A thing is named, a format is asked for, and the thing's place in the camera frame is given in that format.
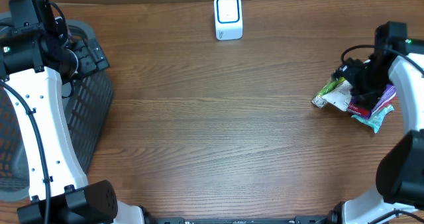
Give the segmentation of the purple Carefree pad pack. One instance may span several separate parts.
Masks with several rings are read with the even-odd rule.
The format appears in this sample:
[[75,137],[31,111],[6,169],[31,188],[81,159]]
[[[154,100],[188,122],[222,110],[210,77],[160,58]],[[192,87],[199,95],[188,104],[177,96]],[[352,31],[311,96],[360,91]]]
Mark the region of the purple Carefree pad pack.
[[359,117],[369,119],[396,97],[396,88],[388,84],[384,90],[374,91],[352,97],[347,111]]

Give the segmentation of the white and gold tube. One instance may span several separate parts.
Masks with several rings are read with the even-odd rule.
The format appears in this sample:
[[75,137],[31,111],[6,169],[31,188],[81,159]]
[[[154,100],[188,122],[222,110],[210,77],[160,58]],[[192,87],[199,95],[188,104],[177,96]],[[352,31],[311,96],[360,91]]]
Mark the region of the white and gold tube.
[[[360,72],[364,68],[364,62],[361,62],[360,60],[349,59],[345,65],[341,64],[331,74],[330,78],[341,78],[344,77],[344,75],[354,76],[357,72]],[[328,102],[328,104],[334,105],[337,109],[340,109],[341,111],[347,111],[350,100],[352,99],[351,90],[352,85],[345,78],[345,81],[342,84],[337,86],[330,93],[324,95],[323,98]]]

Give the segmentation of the teal snack packet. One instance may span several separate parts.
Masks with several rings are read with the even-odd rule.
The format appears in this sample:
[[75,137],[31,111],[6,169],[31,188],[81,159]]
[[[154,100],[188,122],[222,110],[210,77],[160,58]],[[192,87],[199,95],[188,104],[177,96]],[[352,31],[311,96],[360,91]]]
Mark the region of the teal snack packet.
[[360,123],[371,127],[374,133],[377,133],[380,130],[380,127],[382,126],[385,116],[393,110],[394,107],[389,104],[381,108],[381,110],[377,111],[375,114],[371,115],[368,119],[362,118],[358,115],[352,115],[351,117],[353,119],[356,119]]

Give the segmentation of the green and yellow juice carton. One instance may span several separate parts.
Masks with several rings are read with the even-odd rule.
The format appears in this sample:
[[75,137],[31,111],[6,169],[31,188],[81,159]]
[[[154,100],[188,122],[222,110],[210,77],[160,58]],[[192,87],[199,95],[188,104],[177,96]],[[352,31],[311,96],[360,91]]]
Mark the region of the green and yellow juice carton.
[[323,98],[324,95],[333,91],[337,86],[345,81],[344,77],[341,78],[330,78],[327,83],[321,88],[317,95],[311,100],[312,104],[318,108],[323,108],[328,102]]

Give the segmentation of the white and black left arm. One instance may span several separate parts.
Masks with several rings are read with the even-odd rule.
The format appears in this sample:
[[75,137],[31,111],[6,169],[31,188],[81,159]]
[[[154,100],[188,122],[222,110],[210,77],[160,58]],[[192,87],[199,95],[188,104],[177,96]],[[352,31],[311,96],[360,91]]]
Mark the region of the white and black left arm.
[[67,21],[49,0],[10,0],[1,39],[1,86],[13,102],[29,169],[30,203],[21,223],[150,222],[140,206],[117,199],[111,183],[90,184],[72,145],[62,86],[109,67],[93,29]]

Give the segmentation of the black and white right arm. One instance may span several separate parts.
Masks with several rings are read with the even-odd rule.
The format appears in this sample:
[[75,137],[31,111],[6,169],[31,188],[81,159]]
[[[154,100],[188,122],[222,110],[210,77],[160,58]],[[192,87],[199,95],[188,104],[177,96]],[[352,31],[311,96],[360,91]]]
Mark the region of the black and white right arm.
[[373,52],[366,61],[341,55],[332,74],[351,86],[350,102],[371,110],[386,88],[395,88],[403,118],[403,137],[380,161],[372,188],[340,202],[322,223],[389,223],[400,216],[423,218],[423,41],[408,38],[407,25],[388,21],[374,33]]

